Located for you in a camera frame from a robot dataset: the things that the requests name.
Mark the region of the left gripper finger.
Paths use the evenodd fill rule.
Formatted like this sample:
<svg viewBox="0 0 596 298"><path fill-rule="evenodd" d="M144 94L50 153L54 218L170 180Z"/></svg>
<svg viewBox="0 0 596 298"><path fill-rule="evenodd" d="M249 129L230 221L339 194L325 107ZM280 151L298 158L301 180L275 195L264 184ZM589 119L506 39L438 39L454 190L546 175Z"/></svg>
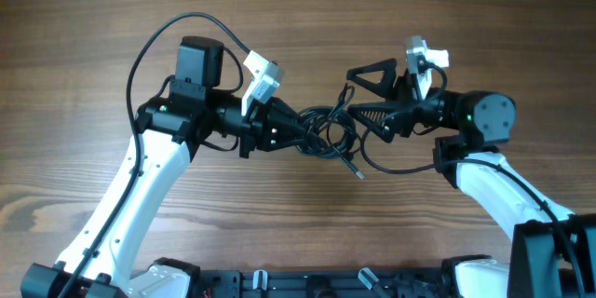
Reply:
<svg viewBox="0 0 596 298"><path fill-rule="evenodd" d="M307 131L307 126L300 121L300 116L277 97L270 101L269 125L281 131Z"/></svg>
<svg viewBox="0 0 596 298"><path fill-rule="evenodd" d="M277 151L291 146L298 146L305 141L305 131L270 131L267 134L267 150Z"/></svg>

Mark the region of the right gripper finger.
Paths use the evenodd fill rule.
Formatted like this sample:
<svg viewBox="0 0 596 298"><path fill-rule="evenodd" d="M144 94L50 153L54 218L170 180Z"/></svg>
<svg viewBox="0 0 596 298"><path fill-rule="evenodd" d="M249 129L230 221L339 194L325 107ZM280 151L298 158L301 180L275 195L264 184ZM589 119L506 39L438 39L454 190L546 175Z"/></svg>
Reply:
<svg viewBox="0 0 596 298"><path fill-rule="evenodd" d="M394 58L352 68L346 79L381 98L389 98L397 78L397 60Z"/></svg>
<svg viewBox="0 0 596 298"><path fill-rule="evenodd" d="M395 117L400 113L398 108L384 102L367 102L352 104L347 111L365 127L361 135L363 141L370 135L376 135L386 143L393 141L397 133Z"/></svg>

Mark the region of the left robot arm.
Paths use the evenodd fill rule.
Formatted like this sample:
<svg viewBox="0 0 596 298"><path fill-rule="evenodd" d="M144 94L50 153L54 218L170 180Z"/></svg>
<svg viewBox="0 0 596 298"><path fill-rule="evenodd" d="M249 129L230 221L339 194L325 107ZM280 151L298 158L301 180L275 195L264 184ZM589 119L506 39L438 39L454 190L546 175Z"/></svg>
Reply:
<svg viewBox="0 0 596 298"><path fill-rule="evenodd" d="M52 266L32 264L24 297L200 297L198 266L162 258L133 275L133 264L168 191L212 132L236 137L236 148L274 151L305 137L297 114L274 93L283 70L250 51L239 70L249 70L243 97L220 87L220 41L183 38L174 74L133 118L129 148L115 178L84 229Z"/></svg>

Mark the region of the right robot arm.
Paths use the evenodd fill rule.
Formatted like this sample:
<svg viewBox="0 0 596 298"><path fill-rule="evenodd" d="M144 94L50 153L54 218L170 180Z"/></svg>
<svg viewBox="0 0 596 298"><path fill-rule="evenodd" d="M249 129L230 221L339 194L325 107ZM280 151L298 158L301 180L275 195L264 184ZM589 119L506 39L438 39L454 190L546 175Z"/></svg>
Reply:
<svg viewBox="0 0 596 298"><path fill-rule="evenodd" d="M348 112L384 142L409 137L416 125L453 129L435 141L427 165L473 198L512 242L508 263L489 255L445 259L438 268L400 270L398 295L422 297L592 297L595 217L550 200L512 168L498 146L516 121L515 102L491 91L424 88L421 75L444 75L423 57L403 75L393 59L348 70L347 80L381 97Z"/></svg>

